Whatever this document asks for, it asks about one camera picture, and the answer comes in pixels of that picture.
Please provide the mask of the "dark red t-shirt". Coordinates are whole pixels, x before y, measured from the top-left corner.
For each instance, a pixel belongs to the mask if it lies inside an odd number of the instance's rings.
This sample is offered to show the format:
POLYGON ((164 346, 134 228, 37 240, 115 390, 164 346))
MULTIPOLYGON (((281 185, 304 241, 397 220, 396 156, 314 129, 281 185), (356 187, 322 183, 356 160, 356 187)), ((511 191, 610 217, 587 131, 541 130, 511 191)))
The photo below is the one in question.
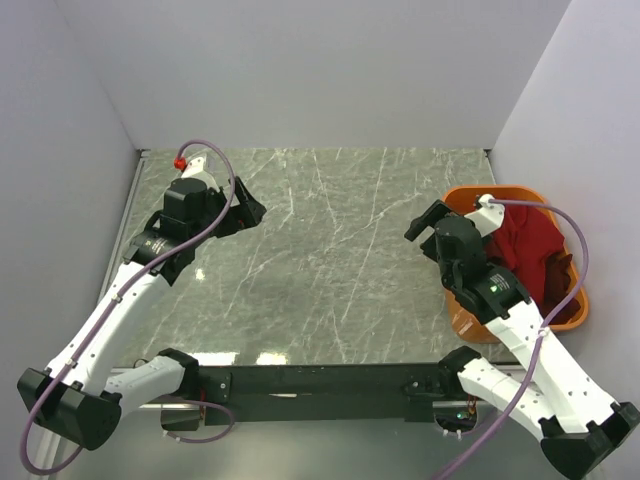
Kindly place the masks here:
POLYGON ((510 270, 524 285, 538 308, 543 304, 546 261, 564 254, 564 236, 540 210, 508 205, 502 226, 485 251, 490 260, 510 270))

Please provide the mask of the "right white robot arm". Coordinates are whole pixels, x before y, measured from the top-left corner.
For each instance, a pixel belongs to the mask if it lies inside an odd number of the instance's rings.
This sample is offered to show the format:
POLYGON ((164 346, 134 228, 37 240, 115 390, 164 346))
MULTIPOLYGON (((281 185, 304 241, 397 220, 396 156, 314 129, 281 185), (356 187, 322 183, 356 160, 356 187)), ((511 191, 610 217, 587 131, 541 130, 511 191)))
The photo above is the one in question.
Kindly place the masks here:
POLYGON ((443 287, 526 371, 517 381, 466 346, 440 361, 444 395, 460 399, 468 394, 488 402, 500 415, 435 476, 449 478, 513 419, 536 438, 556 471, 567 479, 583 479, 624 443, 639 424, 639 411, 630 402, 616 401, 592 380, 552 332, 551 318, 541 315, 523 284, 487 259, 484 240, 502 226, 508 204, 484 194, 473 212, 460 215, 437 200, 404 234, 413 241, 432 228, 420 248, 437 263, 443 287))

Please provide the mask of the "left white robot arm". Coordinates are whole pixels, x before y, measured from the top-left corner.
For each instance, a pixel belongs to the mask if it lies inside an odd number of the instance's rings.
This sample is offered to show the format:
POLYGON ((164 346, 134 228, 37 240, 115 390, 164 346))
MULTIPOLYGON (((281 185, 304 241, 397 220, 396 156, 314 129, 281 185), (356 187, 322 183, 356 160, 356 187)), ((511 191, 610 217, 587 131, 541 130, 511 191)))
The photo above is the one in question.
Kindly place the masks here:
POLYGON ((111 287, 70 344, 43 370, 28 368, 18 391, 34 422, 92 451, 139 406, 171 395, 186 402, 199 395, 198 361, 166 348, 136 370, 111 371, 150 307, 195 259, 210 238, 258 226, 267 209, 232 180, 233 196, 196 178, 171 182, 163 206, 131 241, 111 287))

